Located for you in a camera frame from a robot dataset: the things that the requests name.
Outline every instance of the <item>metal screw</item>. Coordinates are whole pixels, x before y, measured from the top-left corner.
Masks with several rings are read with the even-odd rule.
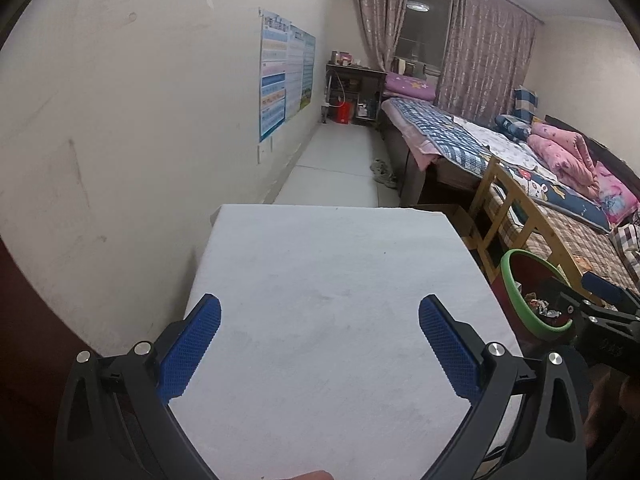
[[[89,357],[91,357],[91,353],[88,350],[82,350],[76,356],[76,361],[78,361],[79,363],[85,363],[89,360]]]
[[[489,345],[489,354],[495,355],[496,357],[504,355],[504,346],[500,343],[491,343]]]
[[[556,352],[551,352],[551,354],[549,354],[549,360],[551,361],[551,364],[554,365],[562,364],[562,356]]]
[[[147,355],[149,352],[151,352],[151,343],[142,341],[135,346],[133,351],[138,355]]]

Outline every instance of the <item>dark wooden desk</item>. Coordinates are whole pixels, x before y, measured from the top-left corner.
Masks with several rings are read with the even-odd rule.
[[[366,124],[369,126],[377,125],[380,119],[382,93],[385,90],[386,72],[357,65],[343,66],[327,63],[325,93],[332,105],[337,103],[338,97],[340,99],[342,98],[342,88],[339,83],[336,84],[337,79],[342,81],[344,85],[346,100],[354,103],[355,112],[353,123]],[[350,88],[348,84],[349,80],[358,81],[356,89]],[[374,114],[367,117],[358,117],[358,104],[363,104],[370,100],[375,100]]]

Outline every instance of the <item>white tabletop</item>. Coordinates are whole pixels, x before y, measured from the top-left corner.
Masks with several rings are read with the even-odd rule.
[[[222,325],[170,407],[223,480],[316,469],[336,480],[420,479],[469,407],[418,325],[428,294],[520,355],[440,213],[223,206],[188,310],[205,293],[220,299]]]

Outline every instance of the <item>patterned curtain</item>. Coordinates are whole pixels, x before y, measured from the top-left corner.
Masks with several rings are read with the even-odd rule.
[[[437,105],[479,124],[510,112],[537,26],[507,0],[454,0]]]
[[[377,68],[389,70],[394,59],[406,0],[358,0],[367,44]]]

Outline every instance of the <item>baseboard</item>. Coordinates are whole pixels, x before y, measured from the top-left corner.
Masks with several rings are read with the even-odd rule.
[[[313,128],[311,128],[311,131],[308,133],[306,138],[300,143],[300,146],[298,147],[296,152],[293,154],[293,156],[289,159],[289,162],[284,167],[284,170],[280,172],[278,178],[271,186],[271,189],[268,190],[267,195],[265,195],[264,200],[262,200],[263,204],[273,204],[273,202],[276,200],[278,194],[282,190],[282,186],[284,186],[284,183],[287,181],[289,175],[291,174],[291,171],[293,171],[293,168],[298,163],[300,156],[302,156],[302,153],[305,151],[306,147],[309,145],[309,142],[311,141],[311,137],[314,136],[314,133],[316,133],[316,131],[318,130],[321,124],[322,123],[316,123],[316,125]]]

